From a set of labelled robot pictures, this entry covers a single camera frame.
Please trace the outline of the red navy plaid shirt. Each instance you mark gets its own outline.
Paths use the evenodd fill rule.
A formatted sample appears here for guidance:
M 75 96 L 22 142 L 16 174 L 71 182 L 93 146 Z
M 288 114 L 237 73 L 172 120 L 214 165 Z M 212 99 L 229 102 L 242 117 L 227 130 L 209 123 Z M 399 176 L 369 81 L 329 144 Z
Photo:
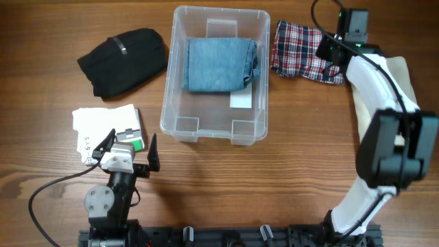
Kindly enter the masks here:
M 316 55 L 324 35 L 316 28 L 278 21 L 271 56 L 271 70 L 284 78 L 304 77 L 326 84 L 343 84 L 338 66 Z

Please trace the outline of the blue denim jeans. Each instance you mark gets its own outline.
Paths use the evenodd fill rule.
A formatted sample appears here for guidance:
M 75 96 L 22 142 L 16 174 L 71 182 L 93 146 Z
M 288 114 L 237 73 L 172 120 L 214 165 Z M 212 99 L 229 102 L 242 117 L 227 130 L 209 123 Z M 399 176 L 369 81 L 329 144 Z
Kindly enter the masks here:
M 189 38 L 182 89 L 191 93 L 240 91 L 260 76 L 257 42 L 251 38 Z

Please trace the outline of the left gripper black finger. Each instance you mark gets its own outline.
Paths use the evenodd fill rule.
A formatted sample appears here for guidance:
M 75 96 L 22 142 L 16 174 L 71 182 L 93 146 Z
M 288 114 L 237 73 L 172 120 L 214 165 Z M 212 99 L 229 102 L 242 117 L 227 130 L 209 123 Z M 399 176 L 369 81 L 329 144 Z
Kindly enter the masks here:
M 148 166 L 151 172 L 159 172 L 161 165 L 158 156 L 157 149 L 157 136 L 154 133 L 152 140 L 150 142 L 150 148 L 147 154 Z
M 116 139 L 116 131 L 112 129 L 107 137 L 93 150 L 92 158 L 101 160 L 106 152 L 109 152 Z

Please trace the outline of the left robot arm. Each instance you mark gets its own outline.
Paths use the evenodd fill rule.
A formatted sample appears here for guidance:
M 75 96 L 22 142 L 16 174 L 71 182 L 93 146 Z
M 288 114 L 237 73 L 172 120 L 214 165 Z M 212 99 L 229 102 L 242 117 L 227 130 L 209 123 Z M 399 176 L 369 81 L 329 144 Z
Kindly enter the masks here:
M 149 178 L 160 171 L 156 135 L 152 137 L 147 154 L 148 164 L 134 162 L 132 143 L 119 142 L 115 130 L 93 150 L 97 166 L 110 175 L 106 185 L 90 189 L 84 199 L 88 212 L 89 232 L 81 232 L 79 246 L 152 246 L 152 240 L 138 220 L 129 220 L 128 214 L 137 178 Z

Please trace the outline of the white printed shirt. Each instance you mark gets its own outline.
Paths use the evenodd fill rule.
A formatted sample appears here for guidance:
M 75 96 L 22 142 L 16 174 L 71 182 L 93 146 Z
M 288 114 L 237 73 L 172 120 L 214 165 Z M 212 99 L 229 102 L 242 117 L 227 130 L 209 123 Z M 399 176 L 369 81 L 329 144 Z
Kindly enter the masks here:
M 97 163 L 92 151 L 111 130 L 116 140 L 134 145 L 135 151 L 145 148 L 139 110 L 132 104 L 118 108 L 79 108 L 72 112 L 73 129 L 78 132 L 77 151 L 84 165 Z

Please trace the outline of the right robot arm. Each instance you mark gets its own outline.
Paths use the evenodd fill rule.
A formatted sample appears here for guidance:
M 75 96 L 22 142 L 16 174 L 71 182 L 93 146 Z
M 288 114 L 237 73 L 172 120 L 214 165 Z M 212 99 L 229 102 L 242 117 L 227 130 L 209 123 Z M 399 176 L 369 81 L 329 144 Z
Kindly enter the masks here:
M 324 35 L 317 55 L 339 66 L 352 84 L 359 122 L 357 177 L 319 230 L 320 243 L 336 245 L 363 235 L 389 199 L 425 177 L 438 116 L 421 110 L 408 96 L 375 47 Z

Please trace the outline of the black garment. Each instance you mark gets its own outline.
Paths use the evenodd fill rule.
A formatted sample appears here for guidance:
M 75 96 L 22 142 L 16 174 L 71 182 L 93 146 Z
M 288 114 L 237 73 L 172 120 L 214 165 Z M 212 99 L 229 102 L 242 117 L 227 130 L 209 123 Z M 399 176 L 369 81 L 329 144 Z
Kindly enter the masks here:
M 95 97 L 109 99 L 135 89 L 167 66 L 161 35 L 141 28 L 107 38 L 78 65 L 93 86 Z

